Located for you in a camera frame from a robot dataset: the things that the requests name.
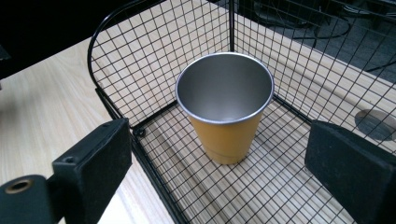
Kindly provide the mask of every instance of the cup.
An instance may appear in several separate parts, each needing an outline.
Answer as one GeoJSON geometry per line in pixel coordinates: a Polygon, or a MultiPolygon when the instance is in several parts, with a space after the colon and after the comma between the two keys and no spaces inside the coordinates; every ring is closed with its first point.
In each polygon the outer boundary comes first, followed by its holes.
{"type": "Polygon", "coordinates": [[[188,114],[206,155],[219,164],[248,154],[274,94],[274,80],[258,60],[234,52],[209,54],[189,64],[176,84],[179,105],[188,114]]]}

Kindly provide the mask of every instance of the wire mesh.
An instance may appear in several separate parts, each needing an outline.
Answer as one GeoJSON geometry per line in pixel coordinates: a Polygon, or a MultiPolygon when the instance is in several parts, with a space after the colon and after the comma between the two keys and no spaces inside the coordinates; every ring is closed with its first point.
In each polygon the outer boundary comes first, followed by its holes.
{"type": "Polygon", "coordinates": [[[353,223],[304,168],[309,122],[335,123],[396,153],[395,6],[137,1],[101,24],[88,64],[112,113],[145,130],[136,155],[177,205],[176,221],[353,223]],[[276,89],[247,157],[225,166],[205,155],[174,90],[189,63],[229,50],[262,61],[276,89]]]}

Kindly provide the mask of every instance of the vertical metal rod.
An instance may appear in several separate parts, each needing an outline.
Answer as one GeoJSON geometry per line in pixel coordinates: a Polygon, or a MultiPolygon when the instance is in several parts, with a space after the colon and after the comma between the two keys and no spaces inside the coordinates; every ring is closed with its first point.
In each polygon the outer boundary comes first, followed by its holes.
{"type": "Polygon", "coordinates": [[[228,10],[229,14],[229,23],[230,23],[230,52],[234,52],[234,26],[235,26],[235,17],[234,15],[234,2],[230,0],[230,8],[228,10]]]}

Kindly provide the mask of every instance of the wire basket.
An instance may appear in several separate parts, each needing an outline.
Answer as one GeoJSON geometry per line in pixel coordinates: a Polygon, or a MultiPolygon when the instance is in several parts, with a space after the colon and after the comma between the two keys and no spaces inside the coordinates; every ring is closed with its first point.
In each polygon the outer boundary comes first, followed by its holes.
{"type": "Polygon", "coordinates": [[[98,27],[88,50],[97,93],[130,121],[134,154],[175,222],[353,223],[304,168],[313,119],[395,154],[393,1],[134,1],[98,27]],[[247,157],[217,165],[174,94],[210,53],[263,62],[275,96],[247,157]]]}

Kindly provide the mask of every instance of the cup rim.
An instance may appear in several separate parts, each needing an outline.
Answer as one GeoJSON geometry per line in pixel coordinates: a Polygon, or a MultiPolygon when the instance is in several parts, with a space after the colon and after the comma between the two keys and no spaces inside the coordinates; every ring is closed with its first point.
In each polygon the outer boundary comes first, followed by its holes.
{"type": "Polygon", "coordinates": [[[177,98],[178,104],[183,108],[183,110],[184,110],[189,116],[192,116],[192,117],[195,118],[195,119],[198,119],[198,120],[200,120],[200,121],[202,121],[202,122],[210,123],[210,124],[234,124],[234,123],[241,122],[241,121],[244,121],[244,120],[247,120],[247,119],[251,119],[251,118],[253,118],[254,116],[256,116],[256,115],[258,115],[259,113],[261,113],[261,112],[264,110],[264,108],[267,107],[267,106],[270,104],[270,102],[271,102],[271,100],[272,100],[272,98],[273,98],[273,95],[274,95],[274,88],[275,88],[274,86],[275,86],[275,85],[274,85],[274,78],[273,78],[272,73],[271,73],[271,72],[268,70],[268,68],[267,68],[262,62],[260,62],[259,60],[255,59],[255,58],[253,58],[253,57],[250,57],[250,56],[248,56],[248,55],[245,55],[245,54],[242,54],[242,53],[237,53],[237,52],[217,52],[217,53],[207,54],[206,56],[203,56],[203,57],[200,57],[199,59],[196,59],[195,61],[193,61],[192,63],[190,63],[189,65],[187,65],[187,66],[181,71],[180,75],[179,75],[178,78],[177,78],[177,83],[176,83],[176,98],[177,98]],[[189,68],[190,68],[191,66],[193,66],[195,63],[197,63],[198,61],[201,61],[201,60],[204,59],[204,58],[213,57],[213,56],[218,56],[218,55],[236,55],[236,56],[248,58],[248,59],[250,59],[250,60],[256,62],[257,64],[259,64],[259,65],[267,72],[267,74],[269,75],[269,78],[270,78],[270,80],[271,80],[271,92],[270,92],[270,94],[269,94],[269,97],[268,97],[267,101],[266,101],[258,110],[254,111],[253,113],[251,113],[251,114],[249,114],[249,115],[246,115],[246,116],[244,116],[244,117],[242,117],[242,118],[240,118],[240,119],[234,119],[234,120],[213,120],[213,119],[205,119],[205,118],[202,118],[202,117],[200,117],[200,116],[198,116],[198,115],[192,113],[186,106],[184,106],[184,105],[182,104],[182,102],[181,102],[181,100],[180,100],[180,98],[179,98],[179,95],[178,95],[178,84],[179,84],[179,81],[181,80],[181,78],[184,76],[186,70],[189,69],[189,68]]]}

